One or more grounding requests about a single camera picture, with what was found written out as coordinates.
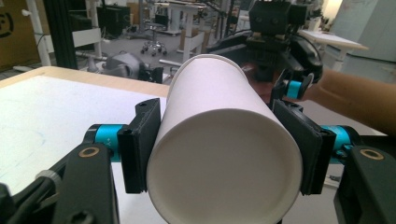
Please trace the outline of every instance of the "white table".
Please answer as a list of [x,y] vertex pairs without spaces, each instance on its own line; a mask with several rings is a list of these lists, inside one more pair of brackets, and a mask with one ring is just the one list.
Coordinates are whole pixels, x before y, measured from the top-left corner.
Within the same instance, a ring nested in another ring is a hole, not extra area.
[[190,58],[190,51],[196,48],[196,53],[201,53],[201,46],[204,43],[204,20],[200,20],[199,31],[200,33],[196,36],[192,36],[192,23],[193,16],[197,15],[199,11],[205,10],[206,6],[202,4],[194,4],[188,2],[180,2],[170,0],[169,9],[183,11],[186,14],[186,36],[184,37],[184,49],[183,49],[183,63]]
[[[325,56],[325,54],[330,55],[335,61],[332,63],[331,69],[335,71],[341,71],[341,68],[344,63],[344,59],[347,56],[347,52],[351,49],[363,49],[367,50],[367,47],[363,45],[344,39],[337,35],[323,33],[319,31],[307,31],[307,30],[300,30],[299,34],[304,36],[305,38],[312,41],[314,44],[319,45],[319,51],[321,52],[321,56]],[[326,46],[330,45],[340,49],[338,54],[330,53],[326,51]]]
[[[82,71],[41,67],[0,81],[0,182],[12,194],[78,146],[94,123],[128,124],[134,106],[168,86]],[[125,193],[120,163],[112,163],[120,223],[165,223],[147,193]]]

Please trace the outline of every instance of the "paper cup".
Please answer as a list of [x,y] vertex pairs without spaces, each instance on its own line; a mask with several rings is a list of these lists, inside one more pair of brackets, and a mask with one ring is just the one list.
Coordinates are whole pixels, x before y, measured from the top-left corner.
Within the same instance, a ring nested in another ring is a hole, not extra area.
[[301,184],[300,151],[242,70],[199,55],[177,71],[148,164],[169,223],[277,223]]

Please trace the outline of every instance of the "brown cardboard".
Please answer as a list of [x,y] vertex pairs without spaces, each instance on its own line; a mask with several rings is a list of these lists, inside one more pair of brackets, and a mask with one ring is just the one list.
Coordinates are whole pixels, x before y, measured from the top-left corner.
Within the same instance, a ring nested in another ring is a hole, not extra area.
[[[139,4],[138,3],[127,3],[127,7],[131,8],[131,13],[134,15],[134,25],[139,25],[140,24],[140,18],[139,18]],[[143,17],[148,18],[149,17],[149,9],[147,3],[143,4]]]
[[38,63],[32,23],[21,14],[27,9],[22,0],[2,0],[0,7],[0,71],[15,65]]
[[[192,29],[191,31],[191,35],[192,37],[198,35],[198,29]],[[180,34],[180,49],[184,49],[184,41],[185,41],[185,37],[186,37],[186,30],[182,30],[181,34]],[[210,31],[205,31],[204,34],[204,42],[202,43],[202,47],[201,47],[201,53],[206,53],[206,46],[209,42],[209,37],[210,37]]]

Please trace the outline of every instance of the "black cable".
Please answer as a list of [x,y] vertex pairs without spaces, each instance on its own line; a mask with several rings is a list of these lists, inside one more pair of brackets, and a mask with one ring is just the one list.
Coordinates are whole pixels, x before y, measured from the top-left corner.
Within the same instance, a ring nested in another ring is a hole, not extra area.
[[201,2],[204,3],[205,5],[209,6],[213,10],[217,11],[220,14],[221,17],[225,17],[227,15],[227,12],[221,11],[219,8],[213,6],[212,3],[208,2],[207,0],[203,0]]
[[44,37],[44,35],[40,36],[40,38],[38,39],[37,45],[35,46],[36,48],[38,48],[38,45],[40,44],[41,39]]
[[246,32],[246,31],[251,31],[251,30],[250,29],[245,29],[245,30],[235,31],[235,32],[225,36],[224,38],[227,38],[229,36],[236,35],[236,34],[239,34],[239,33],[243,33],[243,32]]
[[220,18],[220,39],[222,39],[222,28],[224,23],[224,17]]
[[7,224],[20,224],[36,209],[38,204],[43,198],[55,188],[51,179],[45,178],[38,189],[32,193],[22,204],[19,206],[17,212],[8,220]]
[[38,178],[33,181],[28,187],[23,189],[21,192],[12,196],[12,201],[14,201],[15,206],[19,207],[23,201],[25,201],[40,185],[43,183],[44,178]]
[[231,16],[233,15],[233,5],[235,4],[235,0],[231,0],[230,3],[230,9],[228,11],[227,15],[227,21],[226,21],[226,26],[225,26],[225,36],[228,35],[228,32],[230,31],[230,25],[231,25]]
[[76,58],[77,58],[77,61],[80,63],[80,62],[83,62],[84,60],[86,60],[87,59],[87,52],[85,51],[85,50],[83,50],[83,51],[76,51],[76,54],[77,54],[77,52],[78,53],[81,53],[81,55],[76,55]]
[[319,54],[319,51],[318,51],[317,47],[308,38],[306,38],[305,36],[298,35],[298,34],[297,34],[297,36],[299,36],[302,39],[306,40],[306,42],[308,42],[314,48],[314,50],[317,52],[317,55],[318,55],[318,57],[319,57],[319,59],[321,61],[321,57],[320,57],[320,54]]

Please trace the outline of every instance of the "chair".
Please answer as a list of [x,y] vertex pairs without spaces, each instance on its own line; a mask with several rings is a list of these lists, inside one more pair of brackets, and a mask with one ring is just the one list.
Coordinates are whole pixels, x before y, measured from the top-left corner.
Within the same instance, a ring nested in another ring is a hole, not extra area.
[[146,23],[146,27],[152,31],[152,39],[150,41],[145,42],[140,53],[144,54],[146,51],[151,49],[151,56],[154,57],[157,52],[166,55],[168,52],[166,51],[165,44],[157,40],[157,31],[164,30],[166,27],[159,23]]

